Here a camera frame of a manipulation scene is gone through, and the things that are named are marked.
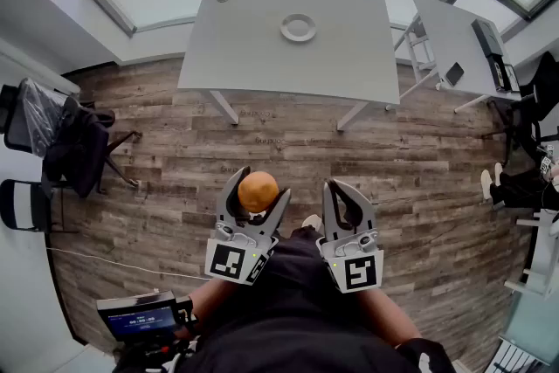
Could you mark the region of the white table frame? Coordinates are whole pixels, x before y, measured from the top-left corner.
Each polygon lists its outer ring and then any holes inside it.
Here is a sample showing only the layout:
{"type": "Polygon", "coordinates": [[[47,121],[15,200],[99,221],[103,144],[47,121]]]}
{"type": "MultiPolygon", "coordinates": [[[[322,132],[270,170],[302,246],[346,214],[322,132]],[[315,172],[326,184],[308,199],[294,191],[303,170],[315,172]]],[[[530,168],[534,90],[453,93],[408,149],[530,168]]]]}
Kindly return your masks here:
{"type": "Polygon", "coordinates": [[[559,212],[542,210],[530,219],[517,219],[519,226],[537,230],[535,250],[525,282],[507,280],[504,286],[521,294],[532,294],[547,300],[559,291],[559,212]]]}

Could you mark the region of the white round plate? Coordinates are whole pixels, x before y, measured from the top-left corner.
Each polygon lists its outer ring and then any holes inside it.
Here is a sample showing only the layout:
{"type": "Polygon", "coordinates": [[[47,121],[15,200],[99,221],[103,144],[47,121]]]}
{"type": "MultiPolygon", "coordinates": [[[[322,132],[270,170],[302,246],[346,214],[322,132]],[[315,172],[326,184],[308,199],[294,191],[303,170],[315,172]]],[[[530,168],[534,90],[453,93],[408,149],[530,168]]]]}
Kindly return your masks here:
{"type": "Polygon", "coordinates": [[[291,14],[282,20],[280,32],[291,42],[306,43],[314,38],[316,24],[308,15],[291,14]]]}

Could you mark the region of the grey table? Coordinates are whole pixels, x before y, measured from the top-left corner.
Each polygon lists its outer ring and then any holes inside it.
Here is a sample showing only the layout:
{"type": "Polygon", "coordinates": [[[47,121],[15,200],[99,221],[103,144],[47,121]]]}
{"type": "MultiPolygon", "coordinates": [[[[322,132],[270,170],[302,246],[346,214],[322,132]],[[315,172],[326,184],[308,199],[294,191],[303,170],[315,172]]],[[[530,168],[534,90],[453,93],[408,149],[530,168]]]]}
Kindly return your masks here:
{"type": "Polygon", "coordinates": [[[230,124],[224,91],[295,93],[353,100],[340,131],[373,103],[399,104],[394,44],[385,0],[202,0],[178,89],[204,93],[230,124]],[[282,20],[305,14],[314,38],[294,43],[282,20]]]}

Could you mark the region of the black phone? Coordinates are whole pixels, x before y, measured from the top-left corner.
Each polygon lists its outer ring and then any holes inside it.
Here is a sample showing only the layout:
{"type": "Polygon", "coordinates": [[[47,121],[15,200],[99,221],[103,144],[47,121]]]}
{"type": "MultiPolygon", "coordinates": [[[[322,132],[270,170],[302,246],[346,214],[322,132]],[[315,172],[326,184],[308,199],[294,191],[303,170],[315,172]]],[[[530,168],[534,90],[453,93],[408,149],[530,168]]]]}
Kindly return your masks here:
{"type": "Polygon", "coordinates": [[[464,70],[458,62],[455,62],[445,74],[446,82],[455,87],[464,75],[464,70]]]}

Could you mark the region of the black screen device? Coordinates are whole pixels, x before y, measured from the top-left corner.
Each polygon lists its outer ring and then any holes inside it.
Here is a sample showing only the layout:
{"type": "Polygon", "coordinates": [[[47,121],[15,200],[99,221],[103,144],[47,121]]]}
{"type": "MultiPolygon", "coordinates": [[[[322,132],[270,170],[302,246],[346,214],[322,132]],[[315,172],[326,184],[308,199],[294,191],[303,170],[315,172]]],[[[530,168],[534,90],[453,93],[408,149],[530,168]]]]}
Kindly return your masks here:
{"type": "Polygon", "coordinates": [[[149,363],[165,363],[184,351],[175,332],[198,324],[191,298],[172,291],[97,300],[96,307],[114,339],[139,349],[149,363]]]}

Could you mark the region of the person's black clothes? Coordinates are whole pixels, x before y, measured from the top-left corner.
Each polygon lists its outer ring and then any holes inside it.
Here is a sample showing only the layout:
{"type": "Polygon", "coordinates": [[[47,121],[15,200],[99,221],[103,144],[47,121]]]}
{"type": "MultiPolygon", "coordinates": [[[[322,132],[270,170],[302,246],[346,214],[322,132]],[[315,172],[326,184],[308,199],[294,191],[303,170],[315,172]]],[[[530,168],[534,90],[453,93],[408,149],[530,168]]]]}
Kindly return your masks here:
{"type": "Polygon", "coordinates": [[[392,347],[377,336],[355,293],[336,289],[319,237],[301,227],[282,238],[255,284],[239,285],[200,335],[179,331],[197,348],[176,373],[455,373],[438,342],[392,347]]]}

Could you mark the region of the white radiator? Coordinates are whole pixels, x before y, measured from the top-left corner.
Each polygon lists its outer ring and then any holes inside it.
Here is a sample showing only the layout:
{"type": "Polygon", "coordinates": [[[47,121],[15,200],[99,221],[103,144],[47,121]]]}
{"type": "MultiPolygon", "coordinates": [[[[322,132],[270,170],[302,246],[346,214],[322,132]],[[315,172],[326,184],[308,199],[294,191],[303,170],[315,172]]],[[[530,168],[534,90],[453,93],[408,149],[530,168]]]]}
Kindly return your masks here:
{"type": "Polygon", "coordinates": [[[485,373],[547,373],[550,364],[520,348],[507,338],[499,337],[500,345],[485,373]]]}

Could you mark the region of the black jacket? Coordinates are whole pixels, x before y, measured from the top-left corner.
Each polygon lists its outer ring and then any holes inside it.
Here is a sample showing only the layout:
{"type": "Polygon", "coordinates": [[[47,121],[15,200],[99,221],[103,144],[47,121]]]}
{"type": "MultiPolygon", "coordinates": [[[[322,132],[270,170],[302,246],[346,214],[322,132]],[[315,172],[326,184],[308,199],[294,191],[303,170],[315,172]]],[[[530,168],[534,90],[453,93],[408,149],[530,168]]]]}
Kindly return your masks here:
{"type": "Polygon", "coordinates": [[[87,197],[100,180],[109,133],[115,121],[111,110],[82,106],[68,97],[42,164],[41,186],[52,196],[56,188],[70,188],[87,197]]]}

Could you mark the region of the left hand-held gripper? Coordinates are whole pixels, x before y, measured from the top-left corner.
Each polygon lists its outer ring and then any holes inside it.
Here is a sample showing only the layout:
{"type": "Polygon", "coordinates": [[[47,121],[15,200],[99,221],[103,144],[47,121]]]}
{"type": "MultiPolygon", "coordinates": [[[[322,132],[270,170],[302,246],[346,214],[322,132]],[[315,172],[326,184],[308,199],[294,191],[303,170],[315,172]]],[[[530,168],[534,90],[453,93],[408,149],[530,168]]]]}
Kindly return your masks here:
{"type": "Polygon", "coordinates": [[[263,216],[250,221],[249,212],[241,205],[238,186],[251,173],[245,166],[226,182],[217,199],[215,235],[207,242],[204,272],[213,278],[252,285],[263,271],[279,240],[264,233],[279,227],[291,199],[291,190],[281,190],[263,216]],[[236,226],[249,221],[257,232],[236,226]]]}

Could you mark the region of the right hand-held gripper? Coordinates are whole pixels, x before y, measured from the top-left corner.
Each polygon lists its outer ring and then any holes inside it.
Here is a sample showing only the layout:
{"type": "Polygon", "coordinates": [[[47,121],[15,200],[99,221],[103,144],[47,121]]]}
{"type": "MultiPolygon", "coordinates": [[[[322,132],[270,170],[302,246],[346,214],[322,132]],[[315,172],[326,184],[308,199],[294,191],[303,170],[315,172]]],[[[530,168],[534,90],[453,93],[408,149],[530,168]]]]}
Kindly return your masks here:
{"type": "Polygon", "coordinates": [[[377,245],[375,208],[368,198],[345,182],[328,179],[322,191],[322,221],[327,238],[355,234],[316,241],[337,289],[347,294],[379,288],[383,250],[377,245]]]}

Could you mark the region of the person's white shoe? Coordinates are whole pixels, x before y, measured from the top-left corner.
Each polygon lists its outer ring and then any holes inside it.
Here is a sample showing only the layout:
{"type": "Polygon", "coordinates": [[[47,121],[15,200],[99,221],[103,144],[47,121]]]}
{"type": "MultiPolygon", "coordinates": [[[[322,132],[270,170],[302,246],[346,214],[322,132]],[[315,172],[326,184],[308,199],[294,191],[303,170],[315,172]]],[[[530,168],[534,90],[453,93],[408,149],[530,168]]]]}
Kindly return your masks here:
{"type": "Polygon", "coordinates": [[[312,227],[315,231],[319,232],[320,234],[323,233],[322,226],[323,226],[322,219],[320,216],[316,214],[308,216],[301,225],[301,227],[312,227]]]}

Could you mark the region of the person's right forearm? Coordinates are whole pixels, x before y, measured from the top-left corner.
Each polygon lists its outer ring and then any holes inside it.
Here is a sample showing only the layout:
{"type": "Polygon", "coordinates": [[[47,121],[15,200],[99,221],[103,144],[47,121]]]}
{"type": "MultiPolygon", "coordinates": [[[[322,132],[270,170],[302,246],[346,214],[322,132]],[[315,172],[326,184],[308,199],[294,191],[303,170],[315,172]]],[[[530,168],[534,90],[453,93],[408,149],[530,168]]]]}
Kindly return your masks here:
{"type": "Polygon", "coordinates": [[[390,346],[422,338],[411,318],[381,289],[357,292],[355,298],[373,332],[390,346]]]}

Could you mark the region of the long white table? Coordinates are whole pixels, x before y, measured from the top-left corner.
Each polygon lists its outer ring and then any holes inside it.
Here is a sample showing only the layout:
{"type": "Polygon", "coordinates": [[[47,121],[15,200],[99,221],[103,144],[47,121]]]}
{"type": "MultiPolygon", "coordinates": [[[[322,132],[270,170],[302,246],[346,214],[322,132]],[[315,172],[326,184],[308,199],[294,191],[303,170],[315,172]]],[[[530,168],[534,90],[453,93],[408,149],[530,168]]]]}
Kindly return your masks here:
{"type": "Polygon", "coordinates": [[[508,101],[521,98],[519,93],[496,91],[487,59],[471,26],[475,19],[488,22],[504,52],[504,61],[509,64],[504,43],[492,21],[439,0],[413,2],[417,14],[394,44],[395,49],[400,45],[407,47],[415,76],[415,84],[400,93],[400,100],[428,83],[439,90],[473,96],[472,100],[454,109],[456,114],[492,98],[508,101]],[[455,62],[461,65],[464,75],[452,87],[446,82],[445,74],[455,62]]]}

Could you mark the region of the person's left forearm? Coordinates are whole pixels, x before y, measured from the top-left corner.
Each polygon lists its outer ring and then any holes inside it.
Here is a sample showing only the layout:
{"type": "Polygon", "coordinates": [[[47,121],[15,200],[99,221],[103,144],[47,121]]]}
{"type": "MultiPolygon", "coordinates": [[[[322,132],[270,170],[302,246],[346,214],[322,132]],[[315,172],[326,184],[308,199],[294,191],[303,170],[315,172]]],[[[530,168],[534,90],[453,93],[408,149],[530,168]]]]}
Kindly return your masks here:
{"type": "Polygon", "coordinates": [[[229,299],[238,289],[239,284],[213,278],[189,294],[192,302],[192,311],[197,318],[193,326],[195,335],[200,335],[212,315],[229,299]]]}

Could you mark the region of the black box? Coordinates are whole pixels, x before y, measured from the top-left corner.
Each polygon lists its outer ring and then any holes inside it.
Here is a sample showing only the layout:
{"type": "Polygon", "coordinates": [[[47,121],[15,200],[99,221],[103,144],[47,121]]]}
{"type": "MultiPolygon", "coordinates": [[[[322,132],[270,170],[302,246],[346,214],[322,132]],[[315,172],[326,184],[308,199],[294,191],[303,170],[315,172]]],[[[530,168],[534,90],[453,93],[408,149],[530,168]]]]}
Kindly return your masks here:
{"type": "Polygon", "coordinates": [[[519,93],[520,88],[514,68],[504,61],[504,52],[496,34],[493,32],[492,26],[480,19],[472,21],[471,26],[487,59],[496,91],[519,93]]]}

